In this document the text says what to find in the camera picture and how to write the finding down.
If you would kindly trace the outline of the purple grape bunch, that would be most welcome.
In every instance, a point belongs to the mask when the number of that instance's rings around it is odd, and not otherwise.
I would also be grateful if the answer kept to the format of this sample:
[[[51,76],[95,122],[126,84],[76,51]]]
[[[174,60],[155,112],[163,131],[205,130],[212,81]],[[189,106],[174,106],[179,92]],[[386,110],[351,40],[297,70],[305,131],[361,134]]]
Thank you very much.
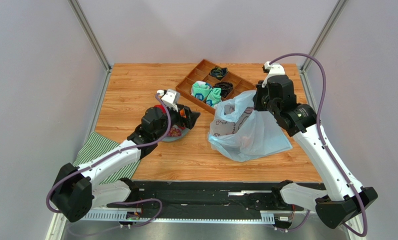
[[[177,138],[180,137],[182,135],[182,130],[176,127],[172,127],[170,129],[170,131],[168,132],[168,137],[173,137],[173,138]]]

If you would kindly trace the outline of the light blue cartoon plastic bag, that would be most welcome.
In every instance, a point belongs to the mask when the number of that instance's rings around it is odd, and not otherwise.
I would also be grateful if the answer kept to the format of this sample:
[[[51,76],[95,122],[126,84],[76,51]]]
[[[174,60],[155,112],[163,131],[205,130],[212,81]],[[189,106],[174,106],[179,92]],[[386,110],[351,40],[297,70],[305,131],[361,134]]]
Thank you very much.
[[[236,161],[246,162],[292,149],[292,145],[267,111],[254,110],[255,90],[240,93],[216,105],[210,123],[211,149]]]

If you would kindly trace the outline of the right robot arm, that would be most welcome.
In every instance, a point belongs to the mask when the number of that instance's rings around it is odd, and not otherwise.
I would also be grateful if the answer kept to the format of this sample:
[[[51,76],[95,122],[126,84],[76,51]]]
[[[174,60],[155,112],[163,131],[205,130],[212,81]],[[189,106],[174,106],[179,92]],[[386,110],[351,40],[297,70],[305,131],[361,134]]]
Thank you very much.
[[[273,115],[306,153],[325,186],[318,190],[282,181],[272,188],[276,207],[296,205],[316,212],[327,227],[335,229],[360,214],[361,205],[367,208],[378,198],[376,190],[364,187],[329,149],[331,144],[316,112],[310,105],[297,102],[293,82],[286,75],[261,80],[256,89],[254,110]]]

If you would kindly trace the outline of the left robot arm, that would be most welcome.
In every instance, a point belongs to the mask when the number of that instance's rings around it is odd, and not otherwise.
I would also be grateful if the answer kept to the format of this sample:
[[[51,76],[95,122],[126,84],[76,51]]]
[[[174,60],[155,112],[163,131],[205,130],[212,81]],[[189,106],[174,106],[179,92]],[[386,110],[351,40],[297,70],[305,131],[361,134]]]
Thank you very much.
[[[131,180],[121,178],[107,184],[103,181],[152,153],[173,126],[193,129],[200,112],[182,104],[177,107],[174,110],[161,104],[149,108],[134,132],[116,148],[79,166],[62,166],[46,196],[47,207],[74,223],[93,208],[127,201],[135,189]]]

